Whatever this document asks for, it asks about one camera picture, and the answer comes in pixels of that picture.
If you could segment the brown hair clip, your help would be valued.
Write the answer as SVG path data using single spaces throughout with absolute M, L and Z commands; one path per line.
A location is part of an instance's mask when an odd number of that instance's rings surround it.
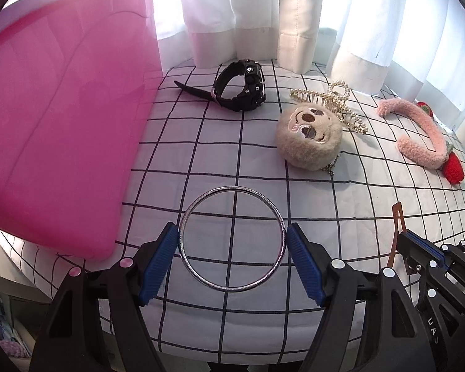
M 395 263 L 396 257 L 396 247 L 397 247 L 397 240 L 401 232 L 406 230 L 406 223 L 405 218 L 403 215 L 403 208 L 401 202 L 396 202 L 392 206 L 392 215 L 393 215 L 393 224 L 394 224 L 394 235 L 392 240 L 392 247 L 390 250 L 389 258 L 386 263 L 387 268 L 392 268 Z

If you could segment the beige plush sloth face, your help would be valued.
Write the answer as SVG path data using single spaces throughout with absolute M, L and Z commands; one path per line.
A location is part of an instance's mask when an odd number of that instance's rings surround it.
M 343 126 L 315 103 L 291 105 L 278 119 L 275 143 L 281 157 L 306 171 L 331 172 L 340 152 Z

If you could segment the white grid-pattern bedsheet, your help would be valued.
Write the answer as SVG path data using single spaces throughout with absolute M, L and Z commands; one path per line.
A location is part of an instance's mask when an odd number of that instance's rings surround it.
M 190 217 L 186 249 L 191 264 L 218 284 L 242 285 L 261 277 L 279 253 L 273 213 L 256 197 L 233 192 L 249 187 L 278 207 L 287 223 L 298 223 L 308 238 L 357 270 L 377 272 L 392 246 L 392 205 L 401 202 L 406 225 L 436 244 L 465 240 L 465 180 L 450 185 L 437 170 L 426 170 L 396 149 L 406 135 L 424 147 L 430 140 L 412 120 L 379 117 L 375 95 L 353 92 L 349 105 L 365 120 L 367 135 L 345 132 L 333 175 L 299 170 L 275 149 L 275 128 L 290 105 L 293 88 L 325 90 L 322 65 L 294 76 L 263 63 L 265 103 L 233 113 L 190 97 L 177 83 L 209 87 L 217 69 L 177 65 L 158 84 L 138 143 L 122 199 L 114 251 L 108 259 L 80 259 L 29 243 L 0 230 L 0 246 L 46 296 L 54 296 L 75 266 L 103 270 L 158 237 L 178 222 L 202 193 L 221 187 Z M 465 168 L 465 149 L 456 147 Z M 304 292 L 285 257 L 263 285 L 226 294 L 197 281 L 175 258 L 158 296 L 142 310 L 159 355 L 227 364 L 261 365 L 302 359 L 321 311 Z

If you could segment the gold pearl hair claw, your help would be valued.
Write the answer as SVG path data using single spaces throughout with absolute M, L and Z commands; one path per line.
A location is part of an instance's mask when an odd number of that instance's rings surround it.
M 347 105 L 351 89 L 345 81 L 331 82 L 327 91 L 291 89 L 290 97 L 297 103 L 319 103 L 336 115 L 349 130 L 366 135 L 368 126 Z

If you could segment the white sheer curtain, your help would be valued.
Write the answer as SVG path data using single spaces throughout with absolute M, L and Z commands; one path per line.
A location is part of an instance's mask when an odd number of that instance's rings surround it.
M 313 63 L 356 91 L 388 86 L 465 127 L 465 9 L 459 0 L 153 0 L 165 65 L 192 58 Z

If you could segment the pink plastic tub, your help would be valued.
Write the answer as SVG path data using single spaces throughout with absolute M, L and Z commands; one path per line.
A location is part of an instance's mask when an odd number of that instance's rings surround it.
M 18 0 L 0 13 L 0 230 L 105 259 L 163 77 L 153 0 Z

